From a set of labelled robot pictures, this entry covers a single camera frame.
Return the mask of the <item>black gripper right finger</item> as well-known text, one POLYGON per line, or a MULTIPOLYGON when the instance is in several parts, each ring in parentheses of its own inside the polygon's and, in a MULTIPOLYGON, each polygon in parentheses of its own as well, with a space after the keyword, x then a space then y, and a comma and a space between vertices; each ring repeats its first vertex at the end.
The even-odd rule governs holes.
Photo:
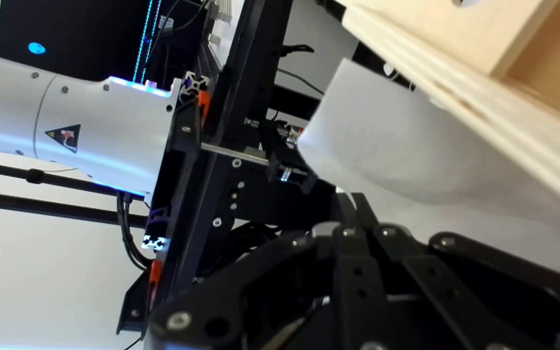
POLYGON ((356 212, 358 212, 360 221, 366 227, 375 229, 379 225, 379 219, 377 219, 373 208, 370 206, 368 198, 362 192, 358 192, 354 196, 354 202, 356 202, 356 212))

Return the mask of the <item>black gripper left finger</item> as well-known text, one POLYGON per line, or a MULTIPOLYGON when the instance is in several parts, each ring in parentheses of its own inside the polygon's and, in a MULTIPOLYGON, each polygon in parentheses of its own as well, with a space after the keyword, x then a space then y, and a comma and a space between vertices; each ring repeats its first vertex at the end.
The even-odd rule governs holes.
POLYGON ((333 202, 335 219, 340 221, 344 227, 358 225, 358 210, 352 202, 352 196, 346 192, 338 192, 333 202))

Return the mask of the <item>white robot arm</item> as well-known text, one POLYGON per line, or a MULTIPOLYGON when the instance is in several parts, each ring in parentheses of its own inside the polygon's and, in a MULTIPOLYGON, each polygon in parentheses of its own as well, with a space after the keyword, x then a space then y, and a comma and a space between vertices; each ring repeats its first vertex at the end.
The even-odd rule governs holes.
POLYGON ((198 109, 181 93, 119 77, 78 79, 0 58, 0 153, 76 167, 136 194, 171 225, 198 215, 206 155, 198 109))

